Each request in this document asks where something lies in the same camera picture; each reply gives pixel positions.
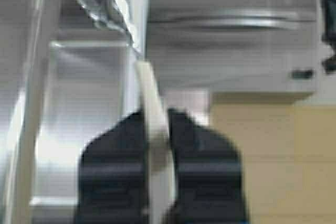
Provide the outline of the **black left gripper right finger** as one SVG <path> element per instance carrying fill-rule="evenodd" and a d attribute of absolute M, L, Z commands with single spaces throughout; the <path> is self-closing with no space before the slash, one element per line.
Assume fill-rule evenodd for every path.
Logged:
<path fill-rule="evenodd" d="M 238 149 L 184 111 L 170 108 L 168 118 L 176 174 L 175 223 L 248 223 Z"/>

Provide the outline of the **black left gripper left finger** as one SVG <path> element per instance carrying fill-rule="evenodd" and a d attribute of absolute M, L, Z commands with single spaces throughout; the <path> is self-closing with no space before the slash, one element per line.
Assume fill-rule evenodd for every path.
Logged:
<path fill-rule="evenodd" d="M 142 111 L 93 138 L 78 165 L 74 223 L 148 223 Z"/>

